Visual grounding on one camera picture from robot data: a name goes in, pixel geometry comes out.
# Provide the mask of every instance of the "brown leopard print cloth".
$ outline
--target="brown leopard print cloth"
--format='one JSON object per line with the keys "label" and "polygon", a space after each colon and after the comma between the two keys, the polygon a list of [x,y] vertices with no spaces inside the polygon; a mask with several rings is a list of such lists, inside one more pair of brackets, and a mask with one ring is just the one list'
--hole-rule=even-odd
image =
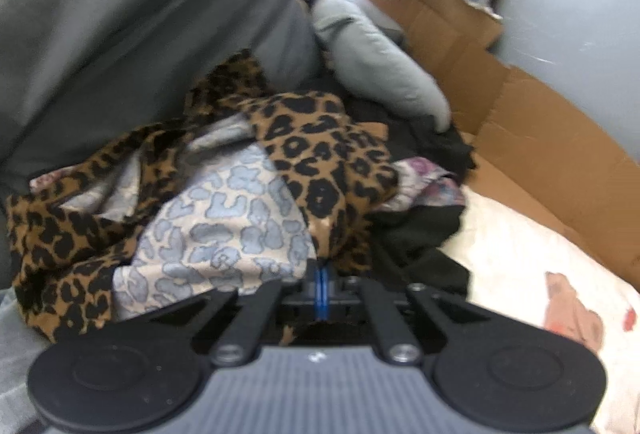
{"label": "brown leopard print cloth", "polygon": [[[53,186],[8,200],[14,279],[28,325],[56,342],[111,320],[111,280],[130,263],[140,234],[183,182],[178,157],[204,126],[236,112],[287,183],[320,260],[341,271],[367,267],[364,215],[395,194],[386,147],[351,122],[332,94],[271,94],[260,66],[240,52],[200,80],[180,118],[139,127],[96,152]],[[141,151],[138,201],[116,223],[61,205]]]}

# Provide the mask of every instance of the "screw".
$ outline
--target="screw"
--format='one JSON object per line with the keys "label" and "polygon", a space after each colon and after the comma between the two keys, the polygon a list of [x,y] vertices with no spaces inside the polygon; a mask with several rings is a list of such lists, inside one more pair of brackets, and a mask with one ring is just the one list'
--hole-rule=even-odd
{"label": "screw", "polygon": [[389,349],[389,356],[399,364],[410,364],[420,357],[420,350],[411,344],[396,344]]}
{"label": "screw", "polygon": [[244,356],[244,349],[236,344],[220,346],[216,349],[216,360],[222,364],[236,364]]}

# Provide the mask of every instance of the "blue cable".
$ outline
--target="blue cable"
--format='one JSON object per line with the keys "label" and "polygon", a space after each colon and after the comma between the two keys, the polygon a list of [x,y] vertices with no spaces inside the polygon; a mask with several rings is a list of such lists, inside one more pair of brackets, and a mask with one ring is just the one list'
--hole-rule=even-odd
{"label": "blue cable", "polygon": [[329,273],[327,268],[316,268],[316,294],[314,296],[314,307],[316,309],[316,320],[326,321],[329,319]]}

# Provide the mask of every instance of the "gray cushion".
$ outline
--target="gray cushion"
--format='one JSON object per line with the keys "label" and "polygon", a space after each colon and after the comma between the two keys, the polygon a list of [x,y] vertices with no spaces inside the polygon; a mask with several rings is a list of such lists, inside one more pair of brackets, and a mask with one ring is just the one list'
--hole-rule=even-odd
{"label": "gray cushion", "polygon": [[296,0],[0,0],[0,28],[0,189],[13,191],[179,114],[193,80],[241,48],[280,90],[321,63]]}
{"label": "gray cushion", "polygon": [[365,16],[382,31],[393,43],[404,46],[404,30],[389,15],[380,11],[377,6],[369,0],[349,0],[356,4]]}
{"label": "gray cushion", "polygon": [[335,75],[351,94],[382,103],[401,117],[431,114],[449,128],[449,103],[433,78],[350,0],[316,0],[316,34],[331,52]]}

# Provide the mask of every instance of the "cardboard box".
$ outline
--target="cardboard box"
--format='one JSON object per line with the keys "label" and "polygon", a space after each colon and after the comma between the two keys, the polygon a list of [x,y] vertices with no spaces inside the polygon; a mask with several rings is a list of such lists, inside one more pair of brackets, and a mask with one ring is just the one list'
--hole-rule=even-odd
{"label": "cardboard box", "polygon": [[486,48],[500,22],[463,0],[371,0],[476,147],[468,185],[561,233],[640,290],[640,166],[540,80]]}

